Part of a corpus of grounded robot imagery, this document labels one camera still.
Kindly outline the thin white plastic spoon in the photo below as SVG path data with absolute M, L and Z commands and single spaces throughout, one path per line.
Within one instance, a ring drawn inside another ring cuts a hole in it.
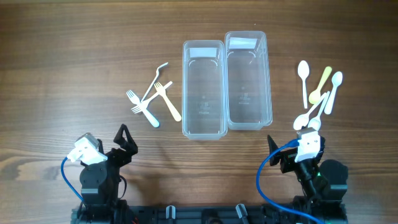
M 313 129 L 315 129 L 316 131 L 319 131 L 319 130 L 320 130 L 321 125 L 322 125 L 320 116 L 322 115 L 322 113 L 323 113 L 323 111 L 324 111 L 324 109 L 325 109 L 325 106 L 326 106 L 326 103 L 327 103 L 327 101 L 328 101 L 329 95 L 330 95 L 330 92 L 329 92 L 329 91 L 326 92 L 326 93 L 324 93 L 324 97 L 323 97 L 323 100 L 322 100 L 321 107 L 320 107 L 320 109 L 319 109 L 319 111 L 318 111 L 318 114 L 316 115 L 316 117 L 312 118 L 312 119 L 309 121 L 309 123 L 308 123 L 308 127 L 309 127 L 309 128 L 313 128 Z

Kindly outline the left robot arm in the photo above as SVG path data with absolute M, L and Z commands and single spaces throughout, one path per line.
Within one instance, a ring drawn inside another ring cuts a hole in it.
M 138 146 L 125 124 L 120 126 L 114 143 L 119 148 L 107 152 L 106 160 L 94 164 L 81 163 L 85 167 L 80 174 L 81 196 L 85 205 L 115 207 L 118 204 L 119 170 L 131 162 L 132 156 L 138 153 Z

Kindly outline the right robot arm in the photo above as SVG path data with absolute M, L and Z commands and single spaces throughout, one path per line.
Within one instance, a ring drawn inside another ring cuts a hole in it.
M 304 207 L 310 203 L 341 203 L 347 191 L 348 168 L 339 161 L 321 161 L 325 138 L 320 138 L 320 151 L 316 157 L 295 162 L 297 148 L 278 152 L 270 159 L 270 165 L 280 165 L 281 172 L 294 172 L 302 186 L 303 196 L 294 197 L 294 204 Z

